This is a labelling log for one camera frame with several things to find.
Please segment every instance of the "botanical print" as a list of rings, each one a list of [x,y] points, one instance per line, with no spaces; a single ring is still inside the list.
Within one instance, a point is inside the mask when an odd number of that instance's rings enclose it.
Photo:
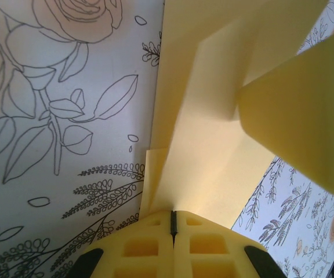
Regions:
[[[334,0],[299,52],[333,33]],[[233,230],[261,242],[287,277],[325,278],[334,262],[334,196],[275,157]]]
[[[0,277],[64,277],[138,220],[163,8],[0,0]]]

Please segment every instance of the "floral wallpaper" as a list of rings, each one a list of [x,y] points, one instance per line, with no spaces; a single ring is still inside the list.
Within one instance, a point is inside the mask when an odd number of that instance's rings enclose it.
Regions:
[[[163,0],[0,0],[0,277],[65,277],[138,220]],[[300,47],[334,32],[334,1]],[[326,277],[334,196],[274,158],[233,229]]]

